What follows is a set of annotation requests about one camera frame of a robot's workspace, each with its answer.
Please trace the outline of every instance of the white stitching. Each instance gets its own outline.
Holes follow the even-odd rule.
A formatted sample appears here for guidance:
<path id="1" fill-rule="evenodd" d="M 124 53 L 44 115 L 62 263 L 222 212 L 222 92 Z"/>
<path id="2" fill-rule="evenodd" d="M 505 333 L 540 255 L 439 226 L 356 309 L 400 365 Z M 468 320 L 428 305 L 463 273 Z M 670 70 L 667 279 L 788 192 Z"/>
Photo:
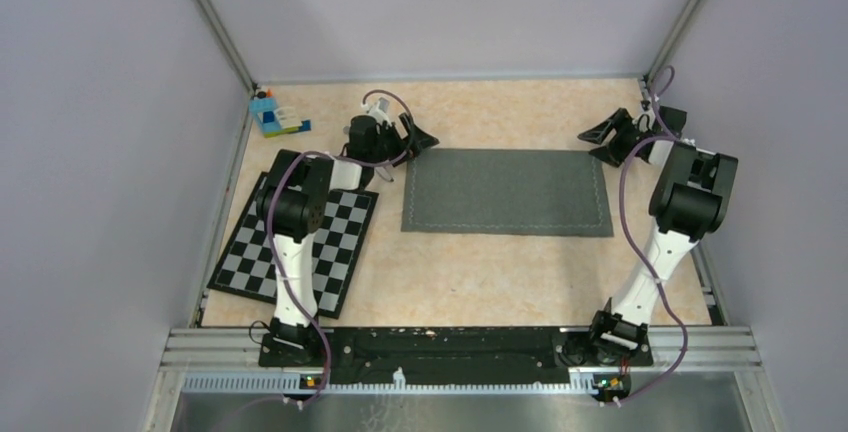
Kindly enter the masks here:
<path id="1" fill-rule="evenodd" d="M 595 205 L 598 208 L 598 223 L 597 224 L 553 224 L 553 225 L 517 225 L 517 224 L 427 224 L 423 222 L 415 222 L 415 177 L 418 170 L 417 161 L 412 161 L 412 177 L 410 177 L 410 193 L 409 193 L 409 223 L 420 227 L 460 227 L 460 228 L 482 228 L 482 229 L 594 229 L 603 225 L 603 213 L 601 212 L 601 197 L 598 193 L 598 167 L 593 160 L 590 163 L 592 168 L 592 186 L 595 192 Z"/>

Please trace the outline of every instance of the metal corner post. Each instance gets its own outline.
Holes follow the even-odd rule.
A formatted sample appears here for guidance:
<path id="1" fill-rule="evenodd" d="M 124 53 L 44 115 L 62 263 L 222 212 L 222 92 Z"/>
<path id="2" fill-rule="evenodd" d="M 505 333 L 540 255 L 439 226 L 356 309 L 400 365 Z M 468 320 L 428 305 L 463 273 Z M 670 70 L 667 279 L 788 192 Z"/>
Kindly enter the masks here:
<path id="1" fill-rule="evenodd" d="M 197 4 L 200 15 L 203 17 L 203 21 L 206 22 L 210 32 L 212 32 L 212 36 L 215 37 L 215 41 L 218 42 L 218 46 L 221 48 L 221 52 L 224 53 L 227 62 L 230 63 L 230 66 L 233 68 L 236 75 L 238 75 L 239 80 L 242 85 L 244 85 L 245 89 L 252 91 L 254 81 L 251 78 L 250 71 L 247 70 L 244 59 L 242 59 L 241 55 L 239 55 L 233 39 L 224 27 L 224 23 L 221 21 L 221 17 L 218 16 L 218 13 L 215 11 L 215 7 L 212 6 L 212 1 L 194 0 L 194 2 Z"/>
<path id="2" fill-rule="evenodd" d="M 688 0 L 686 2 L 686 5 L 674 22 L 674 26 L 663 41 L 662 47 L 660 47 L 660 51 L 654 59 L 654 63 L 651 64 L 651 68 L 647 74 L 647 85 L 650 85 L 657 73 L 668 64 L 671 56 L 677 50 L 680 40 L 683 38 L 683 33 L 692 22 L 703 2 L 704 0 Z"/>

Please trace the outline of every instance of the wooden table surface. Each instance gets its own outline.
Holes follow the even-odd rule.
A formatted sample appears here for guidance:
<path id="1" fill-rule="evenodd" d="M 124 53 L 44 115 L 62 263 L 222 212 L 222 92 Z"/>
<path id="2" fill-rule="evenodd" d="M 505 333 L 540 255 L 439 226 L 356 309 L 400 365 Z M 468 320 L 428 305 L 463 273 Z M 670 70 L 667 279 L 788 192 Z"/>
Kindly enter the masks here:
<path id="1" fill-rule="evenodd" d="M 266 139 L 252 126 L 229 213 L 225 238 L 262 171 L 277 150 L 337 153 L 342 128 L 361 113 L 368 90 L 402 97 L 416 124 L 442 147 L 588 150 L 577 133 L 618 107 L 641 111 L 633 79 L 527 80 L 329 84 L 273 87 L 280 106 L 312 120 L 312 131 Z M 390 115 L 401 111 L 392 103 Z M 612 238 L 519 237 L 401 232 L 405 167 L 395 182 L 378 178 L 368 190 L 380 194 L 359 263 L 338 320 L 349 326 L 588 325 L 595 311 L 625 281 L 638 260 L 619 222 L 619 169 L 604 165 L 614 226 Z M 659 168 L 634 164 L 628 176 L 628 224 L 637 243 L 650 229 L 648 200 Z M 709 324 L 691 257 L 668 287 L 675 312 L 688 324 Z M 270 304 L 209 291 L 204 326 L 246 326 L 269 321 Z M 655 324 L 673 324 L 657 304 Z"/>

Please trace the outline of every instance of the table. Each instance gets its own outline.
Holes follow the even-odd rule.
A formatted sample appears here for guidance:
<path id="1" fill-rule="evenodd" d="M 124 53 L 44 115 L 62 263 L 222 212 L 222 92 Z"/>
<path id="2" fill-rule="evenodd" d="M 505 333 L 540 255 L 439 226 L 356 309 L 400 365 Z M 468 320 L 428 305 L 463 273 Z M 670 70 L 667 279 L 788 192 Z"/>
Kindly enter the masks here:
<path id="1" fill-rule="evenodd" d="M 280 148 L 338 153 L 342 128 L 361 113 L 365 92 L 390 90 L 403 98 L 416 124 L 442 147 L 588 150 L 577 133 L 618 107 L 640 112 L 634 79 L 346 83 L 272 87 L 280 106 L 312 120 L 312 131 L 266 139 L 252 125 L 233 192 L 224 241 L 235 226 L 260 172 Z M 401 111 L 393 103 L 390 114 Z M 628 224 L 637 243 L 647 240 L 648 200 L 659 168 L 634 164 L 628 176 Z M 327 326 L 588 325 L 638 260 L 619 222 L 619 169 L 604 166 L 614 226 L 612 238 L 457 235 L 400 231 L 405 167 L 395 182 L 375 178 L 380 194 L 347 299 Z M 687 257 L 667 287 L 670 304 L 687 324 L 710 318 L 695 266 Z M 267 303 L 209 291 L 204 326 L 269 321 Z M 657 304 L 654 323 L 669 325 Z"/>

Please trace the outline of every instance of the floor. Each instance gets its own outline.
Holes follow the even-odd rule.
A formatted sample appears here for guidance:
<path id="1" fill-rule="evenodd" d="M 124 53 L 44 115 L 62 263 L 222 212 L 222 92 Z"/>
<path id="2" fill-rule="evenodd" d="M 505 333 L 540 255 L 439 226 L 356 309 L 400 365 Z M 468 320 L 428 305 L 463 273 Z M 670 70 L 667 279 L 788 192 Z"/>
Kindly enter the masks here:
<path id="1" fill-rule="evenodd" d="M 280 148 L 337 153 L 342 128 L 360 113 L 368 90 L 401 96 L 416 124 L 452 148 L 588 150 L 577 133 L 618 107 L 640 111 L 632 79 L 329 84 L 274 87 L 280 106 L 312 120 L 311 132 L 263 138 L 253 126 L 222 247 L 260 172 Z M 400 107 L 392 104 L 390 113 Z M 628 224 L 638 243 L 651 219 L 648 199 L 659 169 L 639 162 L 628 176 Z M 337 320 L 348 326 L 586 325 L 624 282 L 636 257 L 625 242 L 617 201 L 619 170 L 604 166 L 612 238 L 518 237 L 400 232 L 405 168 L 396 181 L 372 182 L 380 194 L 351 288 Z M 688 324 L 709 324 L 691 257 L 670 281 L 672 308 Z M 658 305 L 654 323 L 673 322 Z M 270 320 L 273 306 L 209 291 L 204 326 Z"/>

